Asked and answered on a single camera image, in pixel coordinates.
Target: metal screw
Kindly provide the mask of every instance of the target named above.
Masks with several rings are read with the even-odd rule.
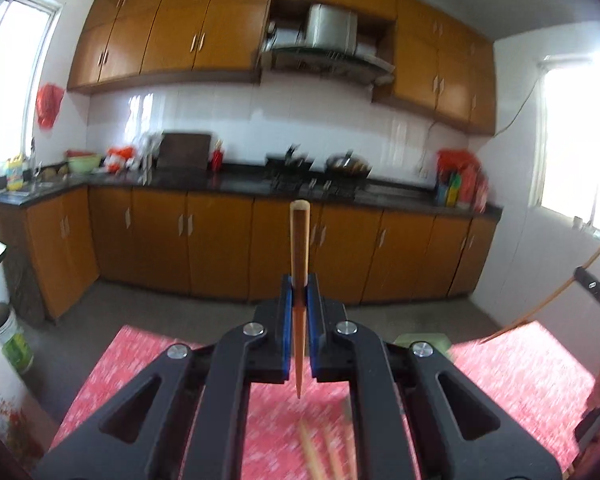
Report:
[[[175,344],[167,349],[167,356],[171,359],[184,359],[189,354],[189,348],[186,345]]]
[[[243,329],[245,335],[256,336],[264,333],[264,327],[260,323],[254,323],[253,321],[247,323]]]
[[[418,341],[411,346],[411,351],[413,351],[417,357],[429,357],[433,354],[433,346],[425,341]]]
[[[358,331],[358,326],[353,321],[341,321],[336,325],[336,330],[339,334],[351,335]]]

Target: cutting board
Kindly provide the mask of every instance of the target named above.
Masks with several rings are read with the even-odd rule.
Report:
[[[164,133],[158,154],[158,168],[206,170],[210,145],[209,133]]]

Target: range hood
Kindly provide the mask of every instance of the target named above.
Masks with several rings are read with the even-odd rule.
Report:
[[[358,16],[349,10],[313,5],[309,10],[304,41],[285,44],[275,35],[262,54],[269,70],[293,70],[341,76],[363,85],[388,84],[394,66],[364,54],[356,44]]]

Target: gray floor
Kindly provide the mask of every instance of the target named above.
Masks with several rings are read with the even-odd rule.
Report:
[[[253,307],[158,294],[96,282],[56,325],[25,327],[35,361],[24,380],[58,422],[118,330],[130,324],[151,332],[210,344],[228,329],[251,320]],[[405,332],[442,332],[452,342],[487,336],[494,322],[468,300],[359,306],[350,319],[386,341]]]

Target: green bowl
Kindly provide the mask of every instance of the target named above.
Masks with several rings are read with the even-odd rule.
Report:
[[[67,159],[71,173],[91,173],[100,166],[101,160],[101,155],[70,156]]]

